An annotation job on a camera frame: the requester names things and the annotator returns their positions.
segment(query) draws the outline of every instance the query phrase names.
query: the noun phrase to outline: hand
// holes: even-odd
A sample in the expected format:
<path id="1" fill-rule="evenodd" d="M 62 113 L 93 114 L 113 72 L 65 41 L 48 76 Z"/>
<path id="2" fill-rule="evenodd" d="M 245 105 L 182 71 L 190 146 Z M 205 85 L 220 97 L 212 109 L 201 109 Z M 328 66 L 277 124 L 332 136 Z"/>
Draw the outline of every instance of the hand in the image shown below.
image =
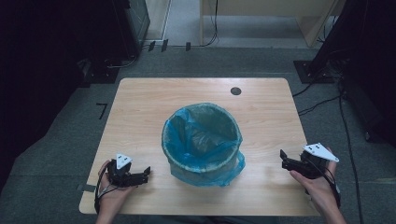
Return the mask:
<path id="1" fill-rule="evenodd" d="M 102 173 L 104 169 L 106 169 L 107 164 L 110 161 L 106 161 L 102 168 L 99 171 L 99 175 Z M 122 208 L 122 205 L 125 202 L 127 196 L 136 188 L 136 187 L 128 187 L 122 189 L 115 189 L 115 187 L 111 186 L 108 182 L 108 173 L 105 173 L 102 177 L 99 192 L 102 192 L 105 187 L 107 187 L 107 191 L 112 190 L 111 192 L 104 194 L 100 200 L 100 211 L 98 218 L 96 219 L 96 223 L 111 223 L 113 218 Z"/>
<path id="2" fill-rule="evenodd" d="M 336 162 L 329 161 L 328 171 L 326 171 L 325 175 L 331 176 L 329 171 L 332 175 L 335 175 L 335 167 Z M 290 175 L 309 192 L 312 202 L 324 217 L 326 223 L 346 223 L 338 209 L 337 202 L 332 194 L 332 188 L 324 177 L 308 179 L 296 171 L 290 171 Z"/>

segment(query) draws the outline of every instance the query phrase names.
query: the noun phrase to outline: gray carpet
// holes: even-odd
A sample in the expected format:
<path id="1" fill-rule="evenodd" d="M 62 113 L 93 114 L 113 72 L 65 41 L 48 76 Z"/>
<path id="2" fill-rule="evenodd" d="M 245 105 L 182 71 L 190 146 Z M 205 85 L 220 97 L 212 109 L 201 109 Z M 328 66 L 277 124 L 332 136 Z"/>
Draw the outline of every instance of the gray carpet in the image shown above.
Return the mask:
<path id="1" fill-rule="evenodd" d="M 96 216 L 78 211 L 82 192 L 119 82 L 124 77 L 284 77 L 293 93 L 302 90 L 294 60 L 312 60 L 315 49 L 219 49 L 168 47 L 143 52 L 122 68 L 116 84 L 77 89 L 45 137 L 20 155 L 0 199 L 0 223 L 93 223 Z M 313 85 L 295 97 L 297 109 L 337 95 L 336 84 Z M 99 119 L 102 107 L 109 104 Z M 348 101 L 342 103 L 361 187 L 365 223 L 396 223 L 396 148 L 364 140 L 360 120 Z M 338 101 L 302 116 L 308 143 L 331 147 L 340 159 L 336 179 L 341 210 L 348 223 L 359 223 L 354 175 Z M 114 223 L 138 223 L 147 217 L 118 216 Z M 280 223 L 320 223 L 320 217 L 281 217 Z"/>

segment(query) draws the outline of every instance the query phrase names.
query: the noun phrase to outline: black circle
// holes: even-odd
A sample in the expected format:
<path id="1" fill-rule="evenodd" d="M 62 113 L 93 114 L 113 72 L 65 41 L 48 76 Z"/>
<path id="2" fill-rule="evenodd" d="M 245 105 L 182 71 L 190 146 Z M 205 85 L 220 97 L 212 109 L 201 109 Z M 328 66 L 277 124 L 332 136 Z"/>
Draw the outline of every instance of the black circle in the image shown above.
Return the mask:
<path id="1" fill-rule="evenodd" d="M 231 88 L 231 94 L 232 95 L 240 95 L 242 93 L 241 89 L 237 88 L 237 87 L 232 87 Z"/>

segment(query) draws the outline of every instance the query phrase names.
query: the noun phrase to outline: human hand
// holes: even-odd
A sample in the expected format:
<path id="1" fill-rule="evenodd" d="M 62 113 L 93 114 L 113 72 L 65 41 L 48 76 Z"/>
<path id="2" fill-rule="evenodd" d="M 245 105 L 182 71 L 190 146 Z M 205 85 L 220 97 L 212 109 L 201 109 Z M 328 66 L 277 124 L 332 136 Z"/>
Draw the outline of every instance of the human hand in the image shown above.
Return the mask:
<path id="1" fill-rule="evenodd" d="M 99 171 L 99 175 L 106 169 L 107 164 L 110 161 L 106 161 Z M 122 208 L 127 196 L 136 188 L 116 188 L 110 185 L 108 181 L 108 173 L 105 173 L 101 179 L 99 192 L 102 192 L 107 187 L 108 193 L 104 194 L 100 199 L 100 211 L 96 223 L 111 223 L 113 218 Z"/>
<path id="2" fill-rule="evenodd" d="M 325 175 L 334 176 L 335 167 L 336 162 L 329 161 L 328 170 L 326 170 Z M 332 193 L 332 188 L 324 177 L 308 179 L 294 170 L 290 171 L 290 175 L 309 192 L 312 202 L 324 217 L 326 223 L 346 223 L 338 209 L 337 201 Z"/>

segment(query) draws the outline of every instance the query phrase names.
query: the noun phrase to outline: blue plastic bag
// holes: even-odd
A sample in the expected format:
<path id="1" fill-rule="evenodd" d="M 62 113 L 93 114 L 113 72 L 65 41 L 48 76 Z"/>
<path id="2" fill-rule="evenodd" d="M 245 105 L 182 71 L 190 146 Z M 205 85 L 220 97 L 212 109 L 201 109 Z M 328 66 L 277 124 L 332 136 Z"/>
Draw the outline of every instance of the blue plastic bag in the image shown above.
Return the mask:
<path id="1" fill-rule="evenodd" d="M 198 187 L 227 186 L 245 167 L 242 135 L 218 105 L 188 105 L 163 126 L 163 152 L 178 179 Z"/>

